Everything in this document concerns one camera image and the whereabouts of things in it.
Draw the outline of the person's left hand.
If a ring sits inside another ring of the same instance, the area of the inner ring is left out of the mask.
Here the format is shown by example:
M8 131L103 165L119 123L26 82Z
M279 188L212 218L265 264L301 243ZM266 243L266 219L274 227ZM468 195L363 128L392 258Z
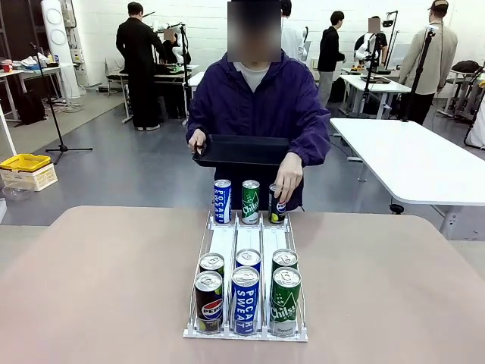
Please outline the person's left hand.
M303 167L301 158L288 152L281 162L277 172L274 196L281 203L288 202L295 189L300 185L303 178Z

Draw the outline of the person's right hand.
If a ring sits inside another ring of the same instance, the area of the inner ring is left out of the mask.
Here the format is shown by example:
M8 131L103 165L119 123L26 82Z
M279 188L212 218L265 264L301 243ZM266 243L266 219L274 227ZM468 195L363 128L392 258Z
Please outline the person's right hand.
M188 147L193 153L202 154L205 148L206 135L200 129L195 129L189 138Z

